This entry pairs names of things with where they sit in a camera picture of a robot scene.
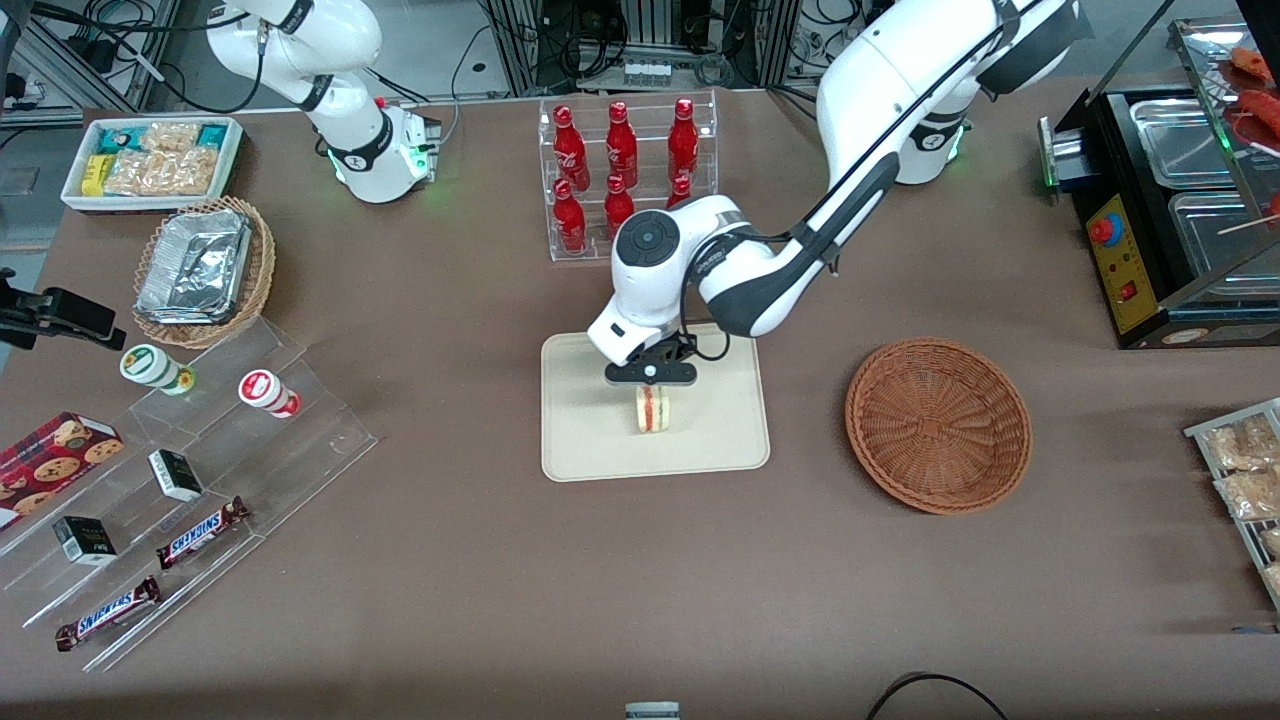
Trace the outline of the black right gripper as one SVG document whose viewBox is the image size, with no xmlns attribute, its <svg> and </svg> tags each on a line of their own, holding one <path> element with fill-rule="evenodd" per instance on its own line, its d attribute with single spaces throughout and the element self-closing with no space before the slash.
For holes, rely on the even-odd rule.
<svg viewBox="0 0 1280 720">
<path fill-rule="evenodd" d="M 15 290 L 10 279 L 17 273 L 1 269 L 1 342 L 18 350 L 32 350 L 40 337 L 42 311 L 49 336 L 69 336 L 109 350 L 123 350 L 127 333 L 115 327 L 110 307 L 64 288 L 44 293 Z"/>
</svg>

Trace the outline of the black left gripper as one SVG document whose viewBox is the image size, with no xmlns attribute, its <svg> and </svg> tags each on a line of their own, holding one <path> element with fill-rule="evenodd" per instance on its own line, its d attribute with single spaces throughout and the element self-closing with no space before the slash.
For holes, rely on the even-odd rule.
<svg viewBox="0 0 1280 720">
<path fill-rule="evenodd" d="M 668 336 L 653 346 L 643 347 L 630 356 L 631 364 L 669 365 L 686 363 L 698 354 L 696 336 Z"/>
</svg>

